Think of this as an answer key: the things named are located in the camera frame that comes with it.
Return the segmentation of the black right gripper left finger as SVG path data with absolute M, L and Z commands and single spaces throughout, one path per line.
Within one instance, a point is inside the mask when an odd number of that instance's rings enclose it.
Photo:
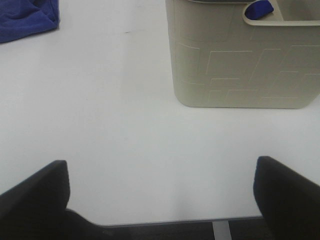
M 97 226 L 67 209 L 68 166 L 55 160 L 0 196 L 2 240 L 98 240 Z

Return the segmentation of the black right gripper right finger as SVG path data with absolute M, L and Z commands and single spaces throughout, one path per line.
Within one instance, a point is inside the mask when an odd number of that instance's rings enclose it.
M 260 156 L 253 195 L 276 240 L 320 238 L 320 187 L 316 183 L 270 156 Z

